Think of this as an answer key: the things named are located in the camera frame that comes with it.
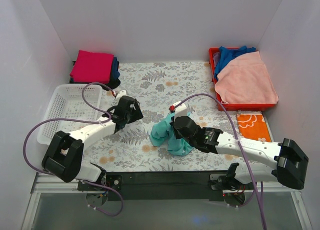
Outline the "teal t shirt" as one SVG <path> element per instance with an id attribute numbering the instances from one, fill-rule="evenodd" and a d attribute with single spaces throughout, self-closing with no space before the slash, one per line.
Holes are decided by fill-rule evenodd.
<path id="1" fill-rule="evenodd" d="M 159 123 L 152 127 L 150 133 L 150 141 L 153 146 L 160 147 L 164 142 L 167 142 L 167 151 L 174 156 L 186 156 L 194 148 L 184 139 L 177 139 L 171 126 L 174 113 L 167 115 Z"/>

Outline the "blue folded t shirt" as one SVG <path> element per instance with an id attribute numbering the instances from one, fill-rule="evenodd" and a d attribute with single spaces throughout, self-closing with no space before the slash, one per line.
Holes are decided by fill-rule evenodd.
<path id="1" fill-rule="evenodd" d="M 110 79 L 117 80 L 119 77 L 120 77 L 119 61 L 116 57 L 114 57 L 111 64 Z"/>

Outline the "blue crumpled t shirt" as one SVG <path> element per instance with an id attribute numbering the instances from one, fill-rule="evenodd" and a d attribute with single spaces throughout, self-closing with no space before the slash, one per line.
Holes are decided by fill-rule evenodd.
<path id="1" fill-rule="evenodd" d="M 212 55 L 214 66 L 213 78 L 215 80 L 218 80 L 218 74 L 227 66 L 227 64 L 231 60 L 239 57 L 240 55 L 255 52 L 256 50 L 257 49 L 255 47 L 247 46 L 242 46 L 236 49 L 230 49 L 223 46 L 219 47 L 218 52 Z"/>

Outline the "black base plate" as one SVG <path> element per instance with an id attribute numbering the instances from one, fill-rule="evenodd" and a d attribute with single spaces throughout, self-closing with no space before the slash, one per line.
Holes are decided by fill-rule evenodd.
<path id="1" fill-rule="evenodd" d="M 241 191 L 248 187 L 222 171 L 108 172 L 106 186 L 124 200 L 223 201 L 223 190 Z"/>

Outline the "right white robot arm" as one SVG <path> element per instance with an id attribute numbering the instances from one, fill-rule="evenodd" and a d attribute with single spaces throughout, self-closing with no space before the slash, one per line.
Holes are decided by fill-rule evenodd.
<path id="1" fill-rule="evenodd" d="M 171 125 L 177 139 L 203 153 L 234 155 L 260 163 L 256 168 L 231 164 L 226 175 L 214 181 L 223 189 L 237 189 L 251 182 L 279 182 L 295 190 L 305 186 L 309 158 L 294 140 L 285 138 L 278 143 L 236 139 L 220 129 L 202 128 L 188 116 L 174 117 Z"/>

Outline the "red plastic tray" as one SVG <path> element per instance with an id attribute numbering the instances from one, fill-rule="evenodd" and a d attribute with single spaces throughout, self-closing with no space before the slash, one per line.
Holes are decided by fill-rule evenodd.
<path id="1" fill-rule="evenodd" d="M 216 86 L 217 80 L 214 78 L 215 73 L 215 60 L 214 56 L 219 52 L 218 47 L 212 47 L 208 50 L 209 53 L 209 63 L 212 73 L 212 82 L 213 86 Z M 217 108 L 219 111 L 223 111 L 221 104 L 224 106 L 226 111 L 266 111 L 270 108 L 275 107 L 275 104 L 223 104 L 221 96 L 218 93 L 215 93 L 215 98 L 218 100 Z"/>

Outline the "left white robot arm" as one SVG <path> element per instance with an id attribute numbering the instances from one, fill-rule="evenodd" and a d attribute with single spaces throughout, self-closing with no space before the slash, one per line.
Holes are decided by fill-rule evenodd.
<path id="1" fill-rule="evenodd" d="M 83 160 L 83 153 L 100 139 L 123 129 L 127 124 L 143 118 L 139 102 L 129 96 L 122 96 L 118 105 L 108 109 L 97 124 L 87 125 L 79 130 L 54 134 L 42 160 L 44 170 L 66 183 L 77 180 L 89 181 L 95 190 L 106 186 L 105 170 Z"/>

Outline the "floral table mat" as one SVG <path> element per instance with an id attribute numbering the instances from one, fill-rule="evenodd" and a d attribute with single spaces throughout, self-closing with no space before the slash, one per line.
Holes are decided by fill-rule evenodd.
<path id="1" fill-rule="evenodd" d="M 206 154 L 192 150 L 184 157 L 168 152 L 167 144 L 155 147 L 149 136 L 154 124 L 169 114 L 169 107 L 185 101 L 191 118 L 201 127 L 227 133 L 238 130 L 237 114 L 218 110 L 211 67 L 207 62 L 122 63 L 120 85 L 139 101 L 143 118 L 88 147 L 85 161 L 111 172 L 226 170 L 243 163 L 233 155 Z"/>

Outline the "orange floral towel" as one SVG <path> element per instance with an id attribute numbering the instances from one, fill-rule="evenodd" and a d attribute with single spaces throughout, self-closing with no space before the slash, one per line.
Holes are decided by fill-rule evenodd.
<path id="1" fill-rule="evenodd" d="M 238 113 L 236 119 L 242 137 L 260 142 L 272 142 L 265 118 L 261 112 Z"/>

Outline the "white plastic basket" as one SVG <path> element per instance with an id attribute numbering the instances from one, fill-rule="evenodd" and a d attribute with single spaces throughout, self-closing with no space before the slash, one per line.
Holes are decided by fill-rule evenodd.
<path id="1" fill-rule="evenodd" d="M 56 87 L 44 115 L 44 120 L 55 118 L 96 121 L 100 112 L 91 108 L 99 108 L 103 89 L 99 85 L 63 84 Z M 71 132 L 81 129 L 85 123 L 70 121 L 52 121 L 40 126 L 37 141 L 49 145 L 54 134 L 60 130 Z"/>

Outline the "pink towel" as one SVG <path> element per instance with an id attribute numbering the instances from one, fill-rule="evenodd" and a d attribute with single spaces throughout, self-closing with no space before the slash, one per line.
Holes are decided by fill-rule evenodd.
<path id="1" fill-rule="evenodd" d="M 275 105 L 279 99 L 258 51 L 231 60 L 217 75 L 214 88 L 223 104 Z"/>

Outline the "magenta folded t shirt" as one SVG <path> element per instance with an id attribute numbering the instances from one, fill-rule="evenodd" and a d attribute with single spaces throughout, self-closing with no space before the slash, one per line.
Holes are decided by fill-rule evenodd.
<path id="1" fill-rule="evenodd" d="M 70 77 L 81 83 L 109 83 L 114 55 L 79 50 Z"/>

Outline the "black folded t shirt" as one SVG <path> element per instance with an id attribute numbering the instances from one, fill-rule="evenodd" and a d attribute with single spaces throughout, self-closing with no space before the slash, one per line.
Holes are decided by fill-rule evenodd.
<path id="1" fill-rule="evenodd" d="M 110 90 L 110 89 L 115 89 L 117 88 L 121 81 L 119 79 L 114 79 L 111 78 L 109 81 L 105 80 L 99 80 L 98 78 L 89 78 L 86 81 L 76 81 L 74 80 L 72 77 L 69 79 L 69 83 L 70 84 L 88 84 L 88 83 L 92 83 L 92 82 L 99 82 L 102 84 L 102 88 L 106 91 Z"/>

